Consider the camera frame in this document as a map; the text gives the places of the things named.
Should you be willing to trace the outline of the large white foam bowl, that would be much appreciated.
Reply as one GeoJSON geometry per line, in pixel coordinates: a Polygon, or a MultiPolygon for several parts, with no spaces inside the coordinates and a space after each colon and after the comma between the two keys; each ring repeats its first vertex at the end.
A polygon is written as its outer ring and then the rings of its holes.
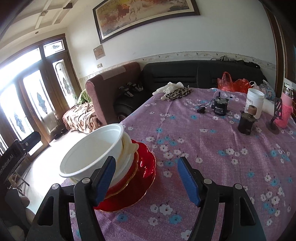
{"type": "Polygon", "coordinates": [[[115,160],[123,150],[124,127],[113,123],[100,127],[78,141],[64,156],[59,175],[81,180],[101,168],[109,156],[115,160]]]}

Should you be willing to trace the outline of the small red gold-rimmed plate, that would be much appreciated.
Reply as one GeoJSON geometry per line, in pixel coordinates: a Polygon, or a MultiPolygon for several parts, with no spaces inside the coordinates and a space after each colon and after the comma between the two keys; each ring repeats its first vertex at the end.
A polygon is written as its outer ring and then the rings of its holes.
{"type": "Polygon", "coordinates": [[[115,186],[108,189],[104,199],[107,199],[111,196],[118,194],[128,186],[129,182],[132,180],[132,178],[135,176],[137,172],[138,159],[139,159],[139,154],[138,154],[138,151],[136,151],[134,154],[133,162],[130,169],[128,170],[126,175],[115,186]]]}

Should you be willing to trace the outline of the large cream plastic bowl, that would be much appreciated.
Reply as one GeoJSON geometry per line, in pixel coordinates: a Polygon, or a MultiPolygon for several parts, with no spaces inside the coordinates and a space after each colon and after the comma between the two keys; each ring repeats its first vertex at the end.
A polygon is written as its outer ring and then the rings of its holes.
{"type": "Polygon", "coordinates": [[[126,175],[132,165],[133,155],[138,149],[138,145],[132,143],[127,133],[123,133],[122,144],[123,150],[121,156],[116,160],[116,169],[110,187],[115,186],[126,175]]]}

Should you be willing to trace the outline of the large red glass plate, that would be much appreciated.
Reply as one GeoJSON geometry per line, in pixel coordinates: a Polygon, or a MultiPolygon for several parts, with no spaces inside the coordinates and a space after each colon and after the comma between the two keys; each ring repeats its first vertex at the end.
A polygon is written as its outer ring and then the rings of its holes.
{"type": "Polygon", "coordinates": [[[144,143],[132,140],[138,144],[139,154],[138,169],[128,186],[118,194],[104,199],[96,210],[115,212],[130,207],[139,202],[145,196],[147,190],[153,184],[156,177],[156,158],[144,143]]]}

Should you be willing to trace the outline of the wooden glass door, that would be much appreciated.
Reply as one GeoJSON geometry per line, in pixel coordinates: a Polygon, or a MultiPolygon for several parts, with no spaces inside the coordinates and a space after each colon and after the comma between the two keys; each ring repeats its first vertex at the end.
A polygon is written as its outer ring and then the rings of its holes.
{"type": "Polygon", "coordinates": [[[65,128],[63,115],[75,105],[81,87],[66,35],[25,47],[1,63],[1,153],[33,132],[41,141],[29,152],[34,160],[65,128]]]}

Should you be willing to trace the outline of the floral blanket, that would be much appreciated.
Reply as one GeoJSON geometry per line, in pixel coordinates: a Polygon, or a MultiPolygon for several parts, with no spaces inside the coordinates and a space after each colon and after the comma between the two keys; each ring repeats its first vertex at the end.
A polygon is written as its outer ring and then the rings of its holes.
{"type": "Polygon", "coordinates": [[[63,115],[63,122],[67,130],[85,134],[89,134],[102,126],[92,102],[85,102],[70,108],[63,115]]]}

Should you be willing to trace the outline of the green cushion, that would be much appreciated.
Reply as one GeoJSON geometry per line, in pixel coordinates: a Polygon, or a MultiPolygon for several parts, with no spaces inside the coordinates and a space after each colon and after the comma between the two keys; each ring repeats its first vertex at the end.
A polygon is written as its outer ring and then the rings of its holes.
{"type": "Polygon", "coordinates": [[[84,89],[78,97],[77,104],[83,104],[85,102],[92,102],[91,97],[89,96],[86,89],[84,89]]]}

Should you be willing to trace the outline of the purple floral tablecloth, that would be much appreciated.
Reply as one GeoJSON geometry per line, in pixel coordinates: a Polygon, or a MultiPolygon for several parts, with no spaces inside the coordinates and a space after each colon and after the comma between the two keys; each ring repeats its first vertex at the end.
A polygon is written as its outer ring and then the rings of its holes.
{"type": "Polygon", "coordinates": [[[250,135],[237,129],[246,95],[233,93],[226,116],[211,108],[197,113],[215,89],[195,88],[186,97],[148,99],[122,121],[125,131],[156,158],[156,177],[135,205],[96,211],[106,240],[187,240],[198,208],[189,200],[177,171],[178,158],[220,185],[240,183],[259,216],[267,240],[277,240],[295,213],[295,122],[274,135],[263,113],[250,135]]]}

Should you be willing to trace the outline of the dark jar with cork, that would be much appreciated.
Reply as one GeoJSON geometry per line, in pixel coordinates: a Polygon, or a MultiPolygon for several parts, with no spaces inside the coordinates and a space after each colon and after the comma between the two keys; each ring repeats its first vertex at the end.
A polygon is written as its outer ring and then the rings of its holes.
{"type": "Polygon", "coordinates": [[[241,116],[238,124],[238,130],[245,135],[250,135],[252,126],[257,121],[254,117],[257,112],[257,108],[256,106],[249,105],[247,112],[242,110],[240,112],[241,116]]]}

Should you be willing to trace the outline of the small black device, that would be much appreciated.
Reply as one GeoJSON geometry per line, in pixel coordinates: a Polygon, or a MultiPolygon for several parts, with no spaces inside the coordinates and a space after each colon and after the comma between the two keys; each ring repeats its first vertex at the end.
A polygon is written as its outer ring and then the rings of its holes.
{"type": "Polygon", "coordinates": [[[227,114],[228,102],[232,97],[222,91],[216,91],[213,99],[210,101],[210,107],[213,109],[215,115],[225,116],[227,114]]]}

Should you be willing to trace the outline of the black power adapter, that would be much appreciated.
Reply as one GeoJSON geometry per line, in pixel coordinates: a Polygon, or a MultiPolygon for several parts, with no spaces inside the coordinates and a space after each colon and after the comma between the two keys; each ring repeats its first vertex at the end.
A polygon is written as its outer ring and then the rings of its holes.
{"type": "Polygon", "coordinates": [[[199,106],[197,113],[204,114],[206,112],[206,106],[199,106]]]}

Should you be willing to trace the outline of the white paper box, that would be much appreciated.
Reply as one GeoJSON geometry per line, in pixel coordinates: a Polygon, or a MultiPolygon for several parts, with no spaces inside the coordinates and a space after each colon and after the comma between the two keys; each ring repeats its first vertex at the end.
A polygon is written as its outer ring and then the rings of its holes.
{"type": "Polygon", "coordinates": [[[271,116],[274,116],[274,101],[264,99],[262,111],[271,115],[271,116]]]}

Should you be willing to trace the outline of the black phone stand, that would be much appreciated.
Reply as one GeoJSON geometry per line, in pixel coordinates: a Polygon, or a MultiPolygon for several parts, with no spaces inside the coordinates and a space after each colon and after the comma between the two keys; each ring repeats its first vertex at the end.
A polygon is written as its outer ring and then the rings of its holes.
{"type": "Polygon", "coordinates": [[[282,119],[282,99],[276,97],[274,102],[274,114],[271,120],[266,122],[267,129],[275,135],[280,133],[278,126],[275,123],[275,120],[282,119]]]}

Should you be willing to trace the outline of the white plastic jar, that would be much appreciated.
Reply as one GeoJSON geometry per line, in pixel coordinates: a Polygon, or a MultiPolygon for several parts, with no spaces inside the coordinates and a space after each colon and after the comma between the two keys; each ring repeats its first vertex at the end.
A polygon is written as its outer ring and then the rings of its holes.
{"type": "Polygon", "coordinates": [[[263,102],[264,102],[264,94],[257,89],[249,88],[246,96],[246,104],[244,111],[248,111],[248,107],[250,105],[253,105],[257,108],[257,112],[255,114],[255,118],[259,119],[261,116],[262,108],[263,108],[263,102]]]}

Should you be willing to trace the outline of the clear plastic bag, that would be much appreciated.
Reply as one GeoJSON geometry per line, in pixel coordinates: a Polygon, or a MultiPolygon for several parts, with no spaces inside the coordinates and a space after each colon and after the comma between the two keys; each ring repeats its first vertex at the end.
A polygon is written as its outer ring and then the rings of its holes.
{"type": "Polygon", "coordinates": [[[261,91],[264,94],[265,99],[270,101],[275,100],[275,91],[266,80],[263,80],[260,85],[257,85],[254,81],[250,81],[250,86],[261,91]]]}

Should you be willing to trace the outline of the pink knit-sleeved bottle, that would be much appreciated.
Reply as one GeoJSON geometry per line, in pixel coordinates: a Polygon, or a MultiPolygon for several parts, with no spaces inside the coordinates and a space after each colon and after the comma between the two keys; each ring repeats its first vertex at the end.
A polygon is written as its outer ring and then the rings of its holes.
{"type": "Polygon", "coordinates": [[[281,94],[282,100],[282,115],[281,120],[275,120],[275,123],[280,128],[286,128],[288,125],[288,121],[293,113],[293,87],[288,84],[284,83],[284,87],[281,94]]]}

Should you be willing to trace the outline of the red plastic bag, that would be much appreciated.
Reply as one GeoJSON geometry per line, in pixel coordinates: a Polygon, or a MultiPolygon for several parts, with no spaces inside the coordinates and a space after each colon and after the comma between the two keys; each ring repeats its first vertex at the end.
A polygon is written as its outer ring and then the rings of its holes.
{"type": "Polygon", "coordinates": [[[217,79],[217,85],[220,90],[229,92],[247,93],[251,88],[249,81],[245,78],[233,81],[228,72],[224,72],[222,78],[217,79]]]}

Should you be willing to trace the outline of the leopard print cloth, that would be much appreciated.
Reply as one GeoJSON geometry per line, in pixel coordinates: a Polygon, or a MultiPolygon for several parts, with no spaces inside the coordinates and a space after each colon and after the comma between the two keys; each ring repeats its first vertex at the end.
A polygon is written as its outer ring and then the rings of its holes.
{"type": "Polygon", "coordinates": [[[166,93],[164,96],[161,97],[161,100],[172,101],[175,99],[180,99],[184,96],[187,96],[191,92],[192,92],[191,88],[181,87],[174,91],[171,91],[170,93],[166,93]]]}

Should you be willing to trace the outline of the framed horse painting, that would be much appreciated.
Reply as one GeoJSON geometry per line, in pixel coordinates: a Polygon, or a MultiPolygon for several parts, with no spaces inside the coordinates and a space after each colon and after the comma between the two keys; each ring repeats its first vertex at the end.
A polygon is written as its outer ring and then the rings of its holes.
{"type": "Polygon", "coordinates": [[[196,1],[103,1],[93,9],[100,43],[124,32],[160,20],[199,16],[196,1]]]}

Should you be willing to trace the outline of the white gloves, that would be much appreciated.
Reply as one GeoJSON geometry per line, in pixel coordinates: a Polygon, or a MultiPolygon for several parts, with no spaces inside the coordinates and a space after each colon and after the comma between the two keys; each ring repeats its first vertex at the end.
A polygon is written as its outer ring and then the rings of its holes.
{"type": "Polygon", "coordinates": [[[167,85],[158,88],[155,92],[152,93],[152,95],[156,95],[159,93],[169,94],[169,93],[171,93],[179,88],[183,88],[183,87],[184,87],[184,85],[181,82],[178,82],[178,83],[169,82],[167,85]]]}

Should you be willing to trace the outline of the black leather sofa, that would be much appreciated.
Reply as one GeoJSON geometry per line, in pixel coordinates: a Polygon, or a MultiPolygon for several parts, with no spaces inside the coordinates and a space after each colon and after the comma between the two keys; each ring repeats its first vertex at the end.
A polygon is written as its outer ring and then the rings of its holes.
{"type": "Polygon", "coordinates": [[[224,72],[228,72],[235,82],[239,79],[254,81],[257,85],[267,78],[263,75],[260,66],[253,62],[220,61],[220,60],[186,60],[149,63],[144,66],[136,76],[135,86],[142,88],[130,90],[133,97],[122,94],[113,105],[116,117],[124,120],[148,100],[154,91],[166,85],[168,82],[181,82],[184,86],[194,88],[217,87],[217,79],[224,72]]]}

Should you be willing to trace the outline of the small wall plaque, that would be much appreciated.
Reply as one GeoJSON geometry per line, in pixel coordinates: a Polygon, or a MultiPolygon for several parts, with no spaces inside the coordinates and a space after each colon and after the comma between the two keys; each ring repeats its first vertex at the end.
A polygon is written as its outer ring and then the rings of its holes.
{"type": "Polygon", "coordinates": [[[105,56],[103,45],[99,45],[96,48],[93,49],[93,53],[96,60],[99,60],[100,58],[105,56]]]}

